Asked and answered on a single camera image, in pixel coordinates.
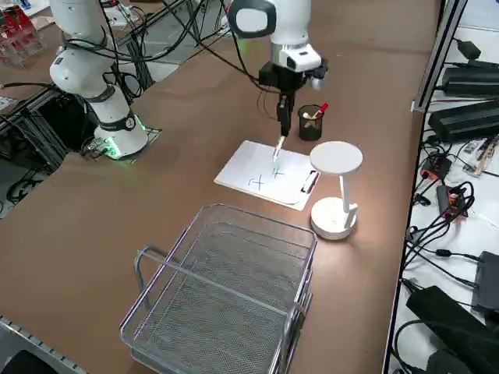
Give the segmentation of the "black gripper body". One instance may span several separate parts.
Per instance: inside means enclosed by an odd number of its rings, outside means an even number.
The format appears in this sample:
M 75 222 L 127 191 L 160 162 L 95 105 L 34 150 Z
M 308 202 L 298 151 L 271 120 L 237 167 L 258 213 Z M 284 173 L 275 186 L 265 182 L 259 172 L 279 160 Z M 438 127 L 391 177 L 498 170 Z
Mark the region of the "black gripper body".
M 306 75 L 303 72 L 294 72 L 274 63 L 266 63 L 259 70 L 258 82 L 261 85 L 276 88 L 281 93 L 290 94 L 305 85 Z

